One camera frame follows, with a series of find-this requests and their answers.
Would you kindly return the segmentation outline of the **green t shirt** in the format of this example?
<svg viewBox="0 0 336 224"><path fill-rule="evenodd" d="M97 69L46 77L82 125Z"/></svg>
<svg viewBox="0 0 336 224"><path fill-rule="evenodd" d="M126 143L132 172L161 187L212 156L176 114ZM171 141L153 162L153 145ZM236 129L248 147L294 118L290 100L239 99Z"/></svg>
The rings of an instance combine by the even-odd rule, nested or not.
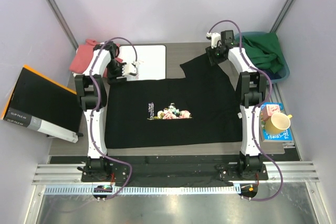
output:
<svg viewBox="0 0 336 224"><path fill-rule="evenodd" d="M242 46L258 69L276 74L284 67L285 58L275 33L242 35Z"/></svg>

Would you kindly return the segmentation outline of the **black t shirt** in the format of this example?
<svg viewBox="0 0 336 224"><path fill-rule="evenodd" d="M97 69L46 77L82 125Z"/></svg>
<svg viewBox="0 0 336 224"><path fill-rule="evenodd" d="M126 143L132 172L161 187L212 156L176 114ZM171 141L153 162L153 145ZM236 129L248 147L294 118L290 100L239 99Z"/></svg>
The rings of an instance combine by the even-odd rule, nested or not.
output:
<svg viewBox="0 0 336 224"><path fill-rule="evenodd" d="M182 79L110 86L107 148L240 142L239 104L228 75L207 55L181 64Z"/></svg>

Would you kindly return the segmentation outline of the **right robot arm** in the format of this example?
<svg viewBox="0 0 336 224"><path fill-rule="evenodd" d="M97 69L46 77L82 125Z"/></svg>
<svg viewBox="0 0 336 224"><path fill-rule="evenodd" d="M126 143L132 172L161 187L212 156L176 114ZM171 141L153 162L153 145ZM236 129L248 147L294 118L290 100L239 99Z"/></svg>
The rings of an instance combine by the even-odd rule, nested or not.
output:
<svg viewBox="0 0 336 224"><path fill-rule="evenodd" d="M241 44L235 41L232 30L208 32L206 38L211 41L206 48L210 64L229 60L239 73L236 97L242 115L243 140L237 165L222 167L222 173L228 173L222 175L222 180L267 180L266 166L259 150L260 107L265 100L267 79L258 72Z"/></svg>

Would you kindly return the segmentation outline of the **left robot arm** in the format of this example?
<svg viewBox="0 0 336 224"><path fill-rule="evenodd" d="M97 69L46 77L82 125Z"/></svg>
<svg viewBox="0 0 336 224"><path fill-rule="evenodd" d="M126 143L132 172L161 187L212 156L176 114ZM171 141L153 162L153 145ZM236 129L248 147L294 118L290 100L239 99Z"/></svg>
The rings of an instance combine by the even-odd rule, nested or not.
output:
<svg viewBox="0 0 336 224"><path fill-rule="evenodd" d="M75 76L75 87L80 108L83 110L88 130L88 154L83 173L105 182L112 174L107 148L104 142L104 109L107 105L107 93L103 83L103 74L109 64L117 66L115 61L118 46L106 41L94 46L93 56L82 74Z"/></svg>

